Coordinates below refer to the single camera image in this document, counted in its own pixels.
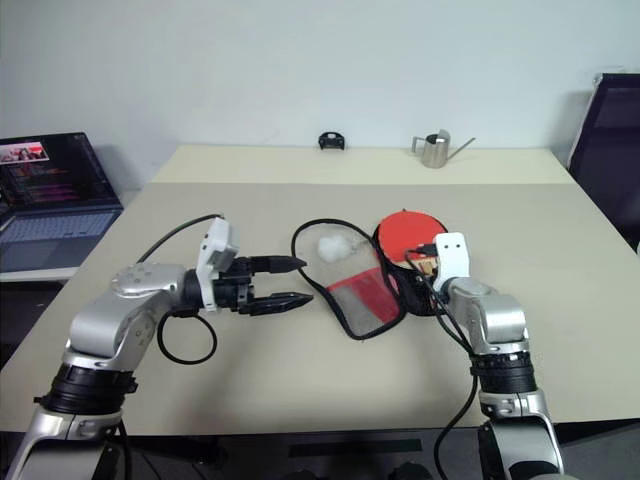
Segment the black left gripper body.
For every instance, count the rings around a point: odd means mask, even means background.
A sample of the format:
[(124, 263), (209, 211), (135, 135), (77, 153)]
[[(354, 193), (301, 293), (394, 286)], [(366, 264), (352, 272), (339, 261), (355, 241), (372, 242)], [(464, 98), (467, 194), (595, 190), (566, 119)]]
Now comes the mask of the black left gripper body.
[(237, 313), (249, 313), (253, 300), (253, 271), (248, 257), (236, 258), (230, 267), (214, 281), (214, 297), (219, 308)]

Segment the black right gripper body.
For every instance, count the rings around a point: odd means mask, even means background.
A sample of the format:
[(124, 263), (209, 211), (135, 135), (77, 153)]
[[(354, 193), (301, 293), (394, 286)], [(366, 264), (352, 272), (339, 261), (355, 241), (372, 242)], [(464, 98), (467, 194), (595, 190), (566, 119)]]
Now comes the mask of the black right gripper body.
[(405, 310), (412, 315), (434, 315), (430, 292), (421, 277), (415, 273), (402, 274), (402, 303)]

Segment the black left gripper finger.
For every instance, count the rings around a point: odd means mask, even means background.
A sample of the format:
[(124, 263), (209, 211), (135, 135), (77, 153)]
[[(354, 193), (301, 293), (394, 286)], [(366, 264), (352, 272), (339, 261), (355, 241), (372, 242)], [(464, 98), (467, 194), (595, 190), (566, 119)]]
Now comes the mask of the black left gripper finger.
[(250, 258), (253, 273), (281, 274), (299, 270), (307, 265), (304, 260), (295, 256), (270, 255), (252, 256)]
[(253, 298), (247, 306), (247, 314), (261, 316), (279, 314), (302, 307), (313, 300), (311, 294), (299, 292), (273, 293), (266, 297)]

